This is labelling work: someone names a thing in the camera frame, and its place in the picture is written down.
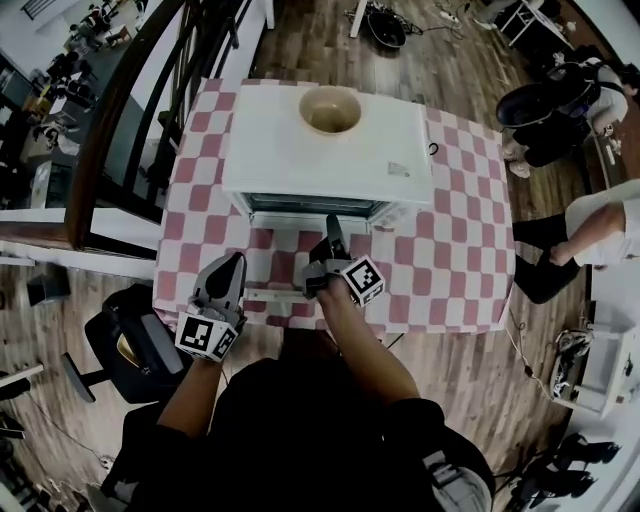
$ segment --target office chair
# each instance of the office chair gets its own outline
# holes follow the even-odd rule
[[[175,335],[151,307],[151,296],[150,286],[134,284],[111,295],[86,323],[102,370],[83,375],[69,353],[62,355],[65,373],[85,401],[95,402],[90,388],[106,380],[128,403],[164,401],[184,378],[192,359],[175,348]]]

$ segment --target pink checkered tablecloth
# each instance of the pink checkered tablecloth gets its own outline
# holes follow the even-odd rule
[[[320,232],[251,228],[222,190],[224,156],[241,85],[279,80],[203,80],[176,159],[162,219],[153,305],[169,324],[184,311],[198,272],[225,253],[247,258],[247,287],[299,286]],[[387,290],[366,307],[378,331],[483,332],[504,326],[515,252],[501,135],[424,108],[433,157],[434,211],[394,231],[351,235],[353,256],[369,254]],[[319,305],[244,301],[249,322],[324,328]]]

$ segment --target hand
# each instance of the hand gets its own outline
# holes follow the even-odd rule
[[[558,267],[564,267],[569,260],[573,258],[573,251],[571,250],[571,246],[569,242],[562,242],[561,244],[556,245],[551,248],[551,255],[549,256],[549,261]]]
[[[323,309],[345,303],[353,304],[353,302],[351,302],[349,285],[341,276],[331,276],[328,286],[319,290],[317,296],[318,302]]]

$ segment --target person sitting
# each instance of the person sitting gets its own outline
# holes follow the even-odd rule
[[[520,178],[531,175],[531,167],[543,167],[567,155],[584,142],[590,132],[597,134],[622,121],[629,110],[629,98],[638,94],[640,71],[633,64],[609,64],[598,70],[600,96],[584,117],[570,118],[559,112],[541,123],[518,128],[503,147],[507,168]]]
[[[64,78],[71,78],[79,58],[80,55],[75,51],[71,51],[66,55],[64,53],[56,55],[47,68],[47,74],[51,77],[51,81],[57,82]]]
[[[96,34],[106,32],[111,28],[109,17],[107,16],[107,11],[104,7],[98,7],[97,5],[91,4],[89,6],[89,15],[87,18],[93,20],[93,29]]]
[[[335,342],[285,332],[280,358],[238,372],[217,403],[222,364],[194,360],[140,446],[127,510],[491,510],[484,457],[420,397],[346,281],[333,278],[318,301]]]
[[[102,48],[102,43],[96,39],[95,32],[87,20],[81,21],[78,25],[71,25],[69,30],[73,39],[84,40],[84,44],[93,51],[97,52]]]
[[[583,265],[598,269],[640,256],[640,179],[576,199],[565,213],[516,222],[513,238],[544,252],[533,265],[516,256],[515,283],[544,304]]]
[[[76,156],[80,151],[80,145],[64,135],[67,131],[69,130],[67,130],[65,126],[54,121],[36,126],[33,129],[32,135],[36,141],[40,135],[44,135],[48,151],[52,151],[54,148],[60,148],[60,151],[65,155]]]

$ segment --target power strip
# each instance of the power strip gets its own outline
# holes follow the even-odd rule
[[[460,23],[460,20],[458,18],[456,18],[453,14],[449,14],[447,11],[440,11],[440,17],[456,25]]]

